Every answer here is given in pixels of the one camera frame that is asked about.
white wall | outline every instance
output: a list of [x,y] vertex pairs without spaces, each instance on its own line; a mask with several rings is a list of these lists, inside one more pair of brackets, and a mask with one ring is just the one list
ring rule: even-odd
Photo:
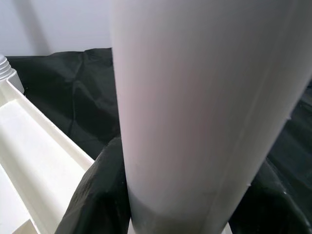
[[0,0],[0,54],[111,47],[109,0]]

black fabric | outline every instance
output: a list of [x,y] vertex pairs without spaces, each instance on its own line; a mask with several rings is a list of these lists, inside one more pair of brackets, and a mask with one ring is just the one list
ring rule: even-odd
[[79,183],[56,234],[126,234],[130,206],[121,139],[114,138]]
[[[27,98],[79,147],[94,159],[104,148],[57,234],[126,234],[130,211],[121,141],[115,138],[120,130],[111,49],[8,59]],[[233,234],[312,234],[311,88],[232,215]]]
[[120,135],[111,49],[8,60],[26,97],[90,157]]

white bottle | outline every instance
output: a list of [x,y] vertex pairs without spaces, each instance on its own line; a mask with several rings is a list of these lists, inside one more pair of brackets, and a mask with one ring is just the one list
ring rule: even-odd
[[20,78],[15,69],[13,69],[8,61],[8,59],[0,54],[0,81],[10,80],[10,83],[13,84],[21,93],[24,93],[23,85],[20,82]]

white ribbed cap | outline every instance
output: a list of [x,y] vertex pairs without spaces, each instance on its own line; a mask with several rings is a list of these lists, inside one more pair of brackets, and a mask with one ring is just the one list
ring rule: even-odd
[[9,77],[13,72],[8,59],[0,54],[0,79]]

white cylinder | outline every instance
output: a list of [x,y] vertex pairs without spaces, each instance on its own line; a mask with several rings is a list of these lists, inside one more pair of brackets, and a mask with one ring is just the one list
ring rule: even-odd
[[137,234],[220,233],[312,73],[310,0],[114,0]]
[[13,69],[8,59],[0,54],[0,80],[7,79],[10,83],[17,88],[22,94],[24,93],[24,87],[20,81],[18,73]]

